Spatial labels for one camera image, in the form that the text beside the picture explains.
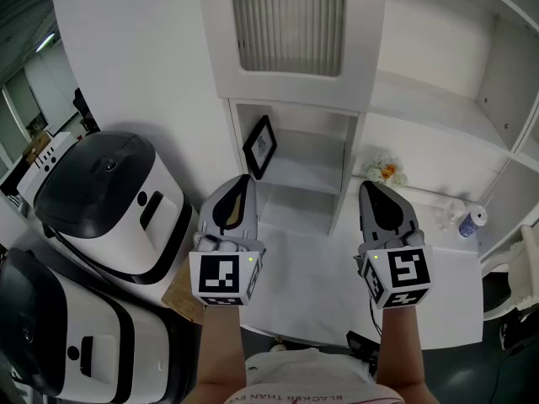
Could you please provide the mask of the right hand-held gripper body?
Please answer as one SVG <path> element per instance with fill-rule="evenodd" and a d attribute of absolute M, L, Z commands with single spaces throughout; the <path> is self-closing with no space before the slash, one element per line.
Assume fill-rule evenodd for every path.
<path fill-rule="evenodd" d="M 433 248 L 422 231 L 384 242 L 363 243 L 356 257 L 359 275 L 378 310 L 416 306 L 434 286 Z"/>

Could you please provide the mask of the black picture frame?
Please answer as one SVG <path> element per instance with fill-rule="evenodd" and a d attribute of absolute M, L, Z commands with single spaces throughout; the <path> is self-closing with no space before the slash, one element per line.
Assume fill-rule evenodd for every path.
<path fill-rule="evenodd" d="M 267 114 L 263 115 L 243 144 L 248 168 L 257 180 L 264 176 L 275 153 L 277 142 Z"/>

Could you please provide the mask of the white shelf compartment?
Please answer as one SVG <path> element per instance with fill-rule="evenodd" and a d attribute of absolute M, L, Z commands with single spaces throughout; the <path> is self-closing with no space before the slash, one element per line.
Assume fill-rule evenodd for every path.
<path fill-rule="evenodd" d="M 347 190 L 364 113 L 250 99 L 227 99 L 225 106 L 242 171 L 249 171 L 243 145 L 266 115 L 277 147 L 262 182 L 333 195 Z"/>

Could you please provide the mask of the person's left forearm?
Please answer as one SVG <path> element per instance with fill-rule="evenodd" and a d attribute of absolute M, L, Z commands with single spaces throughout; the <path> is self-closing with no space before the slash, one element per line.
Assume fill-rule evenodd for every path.
<path fill-rule="evenodd" d="M 239 309 L 209 306 L 205 310 L 194 404 L 224 404 L 247 384 Z"/>

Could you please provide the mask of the person's right forearm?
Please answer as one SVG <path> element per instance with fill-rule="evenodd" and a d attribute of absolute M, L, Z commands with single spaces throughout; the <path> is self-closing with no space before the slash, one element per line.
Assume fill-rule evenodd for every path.
<path fill-rule="evenodd" d="M 376 382 L 396 391 L 407 404 L 439 404 L 425 383 L 414 306 L 383 312 Z"/>

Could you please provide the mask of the white desk hutch shelving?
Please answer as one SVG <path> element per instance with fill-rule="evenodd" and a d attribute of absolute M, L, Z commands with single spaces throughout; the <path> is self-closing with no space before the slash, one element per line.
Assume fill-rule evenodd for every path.
<path fill-rule="evenodd" d="M 403 163 L 402 194 L 443 207 L 481 205 L 486 258 L 539 209 L 539 21 L 515 0 L 385 0 L 371 101 L 347 190 L 325 194 L 262 183 L 263 223 L 332 235 L 378 156 Z"/>

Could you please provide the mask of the small white ornament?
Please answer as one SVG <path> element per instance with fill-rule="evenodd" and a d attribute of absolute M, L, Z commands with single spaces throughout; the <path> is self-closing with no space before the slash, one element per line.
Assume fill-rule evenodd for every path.
<path fill-rule="evenodd" d="M 458 222 L 465 212 L 464 202 L 460 199 L 453 199 L 437 210 L 436 224 L 441 230 L 448 230 Z"/>

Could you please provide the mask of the brown cardboard box blue print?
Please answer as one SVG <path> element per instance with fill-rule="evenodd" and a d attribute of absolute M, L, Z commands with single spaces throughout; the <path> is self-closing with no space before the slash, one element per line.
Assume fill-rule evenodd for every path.
<path fill-rule="evenodd" d="M 204 306 L 192 295 L 188 259 L 165 291 L 162 303 L 190 322 L 198 325 L 203 323 Z"/>

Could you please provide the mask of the white vase with flowers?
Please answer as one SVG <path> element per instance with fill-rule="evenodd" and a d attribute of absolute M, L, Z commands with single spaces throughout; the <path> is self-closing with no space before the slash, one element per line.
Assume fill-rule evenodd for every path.
<path fill-rule="evenodd" d="M 374 183 L 387 187 L 405 187 L 408 176 L 403 171 L 403 163 L 393 156 L 378 156 L 362 164 L 363 175 Z"/>

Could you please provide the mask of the blue patterned cup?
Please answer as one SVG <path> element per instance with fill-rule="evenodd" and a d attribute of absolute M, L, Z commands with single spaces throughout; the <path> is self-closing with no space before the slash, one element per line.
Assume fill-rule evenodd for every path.
<path fill-rule="evenodd" d="M 468 238 L 488 221 L 488 213 L 481 205 L 472 206 L 458 226 L 459 234 Z"/>

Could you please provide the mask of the black waist-mounted device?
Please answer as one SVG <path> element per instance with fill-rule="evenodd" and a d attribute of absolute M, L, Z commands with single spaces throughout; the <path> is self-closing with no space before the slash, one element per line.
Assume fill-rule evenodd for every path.
<path fill-rule="evenodd" d="M 350 348 L 350 354 L 356 359 L 367 363 L 370 375 L 374 376 L 377 372 L 380 345 L 353 331 L 349 331 L 346 334 L 346 339 Z"/>

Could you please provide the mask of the white and black robot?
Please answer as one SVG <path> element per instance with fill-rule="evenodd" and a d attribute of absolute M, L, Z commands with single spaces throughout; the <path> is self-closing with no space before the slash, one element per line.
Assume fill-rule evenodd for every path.
<path fill-rule="evenodd" d="M 119 131 L 77 141 L 32 207 L 70 251 L 124 286 L 167 285 L 190 249 L 197 217 L 153 144 Z"/>
<path fill-rule="evenodd" d="M 0 263 L 0 351 L 23 381 L 62 400 L 169 404 L 180 391 L 163 316 L 17 248 Z"/>

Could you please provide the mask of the person's white shirt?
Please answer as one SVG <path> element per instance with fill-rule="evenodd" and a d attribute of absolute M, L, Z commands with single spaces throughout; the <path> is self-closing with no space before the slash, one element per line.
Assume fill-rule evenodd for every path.
<path fill-rule="evenodd" d="M 257 353 L 246 374 L 247 385 L 223 404 L 405 404 L 374 381 L 368 364 L 315 348 Z"/>

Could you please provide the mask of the white cabinet with black marks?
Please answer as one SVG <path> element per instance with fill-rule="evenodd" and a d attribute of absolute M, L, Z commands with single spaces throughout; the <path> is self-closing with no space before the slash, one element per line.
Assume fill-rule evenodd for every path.
<path fill-rule="evenodd" d="M 53 137 L 21 178 L 17 189 L 23 199 L 31 206 L 35 196 L 52 170 L 77 143 L 77 138 L 70 132 L 60 132 Z"/>

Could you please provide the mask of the ribbed glass cabinet door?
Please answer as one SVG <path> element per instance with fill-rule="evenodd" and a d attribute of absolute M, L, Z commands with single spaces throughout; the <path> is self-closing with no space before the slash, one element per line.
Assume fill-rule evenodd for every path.
<path fill-rule="evenodd" d="M 219 97 L 364 112 L 385 0 L 200 0 Z"/>

